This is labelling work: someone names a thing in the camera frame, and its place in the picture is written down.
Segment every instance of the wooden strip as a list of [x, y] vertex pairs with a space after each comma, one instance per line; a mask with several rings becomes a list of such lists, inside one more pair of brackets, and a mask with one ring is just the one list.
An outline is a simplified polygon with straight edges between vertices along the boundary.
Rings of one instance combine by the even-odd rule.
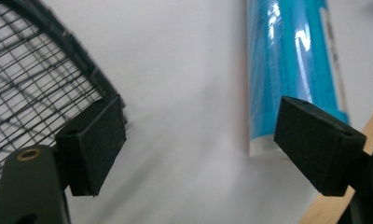
[[[373, 153], [373, 116], [363, 130], [363, 134], [367, 136], [364, 151], [368, 154]], [[341, 215], [350, 203], [354, 190], [348, 188], [344, 197], [324, 197], [319, 194], [315, 201], [308, 208], [305, 216], [299, 221], [299, 224], [311, 223], [338, 223]]]

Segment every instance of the wire mesh basket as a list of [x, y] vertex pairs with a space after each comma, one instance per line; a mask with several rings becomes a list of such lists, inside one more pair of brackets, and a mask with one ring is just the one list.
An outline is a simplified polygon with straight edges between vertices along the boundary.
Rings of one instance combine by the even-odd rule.
[[0, 176], [19, 148], [55, 145], [55, 133], [115, 89], [38, 1], [0, 1]]

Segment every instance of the wire grid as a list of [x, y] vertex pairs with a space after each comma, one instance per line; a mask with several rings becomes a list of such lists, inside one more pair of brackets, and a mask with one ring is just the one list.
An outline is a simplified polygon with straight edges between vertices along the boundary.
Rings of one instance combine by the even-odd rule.
[[46, 34], [0, 3], [0, 175], [9, 153], [54, 146], [55, 133], [100, 97]]

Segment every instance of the blue plastic wrapper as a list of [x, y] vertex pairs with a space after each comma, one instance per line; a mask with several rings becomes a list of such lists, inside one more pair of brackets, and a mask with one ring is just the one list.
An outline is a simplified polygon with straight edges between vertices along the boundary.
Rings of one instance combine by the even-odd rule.
[[277, 150], [283, 95], [348, 122], [338, 55], [323, 0], [248, 1], [250, 155]]

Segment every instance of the wooden edge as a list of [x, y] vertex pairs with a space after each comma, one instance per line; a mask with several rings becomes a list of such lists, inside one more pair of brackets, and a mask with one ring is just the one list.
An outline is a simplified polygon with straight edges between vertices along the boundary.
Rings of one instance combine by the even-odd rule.
[[[364, 151], [371, 155], [373, 153], [373, 116], [364, 128], [363, 134], [367, 136]], [[350, 187], [344, 197], [341, 198], [324, 197], [319, 194], [308, 208], [304, 217], [299, 221], [299, 224], [338, 223], [353, 194], [354, 190]]]

